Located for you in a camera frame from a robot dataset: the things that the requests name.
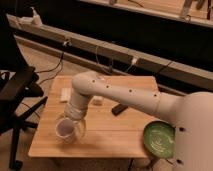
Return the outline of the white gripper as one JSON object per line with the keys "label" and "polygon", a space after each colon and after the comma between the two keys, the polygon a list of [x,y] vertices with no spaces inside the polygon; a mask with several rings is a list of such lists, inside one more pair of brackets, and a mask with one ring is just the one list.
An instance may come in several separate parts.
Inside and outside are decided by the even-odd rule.
{"label": "white gripper", "polygon": [[73,91],[71,93],[70,100],[65,105],[64,113],[58,115],[55,120],[56,124],[63,120],[66,116],[71,120],[75,120],[75,136],[77,140],[80,140],[85,135],[86,120],[83,118],[86,116],[88,104],[91,99],[92,97],[90,95],[83,95]]}

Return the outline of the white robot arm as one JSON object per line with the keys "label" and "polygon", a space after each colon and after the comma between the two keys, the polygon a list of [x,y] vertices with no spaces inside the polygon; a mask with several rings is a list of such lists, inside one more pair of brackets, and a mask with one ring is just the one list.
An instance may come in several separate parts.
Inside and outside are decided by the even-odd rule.
{"label": "white robot arm", "polygon": [[107,83],[93,71],[72,78],[72,93],[56,135],[72,140],[94,96],[102,96],[175,126],[173,171],[213,171],[213,93],[177,96]]}

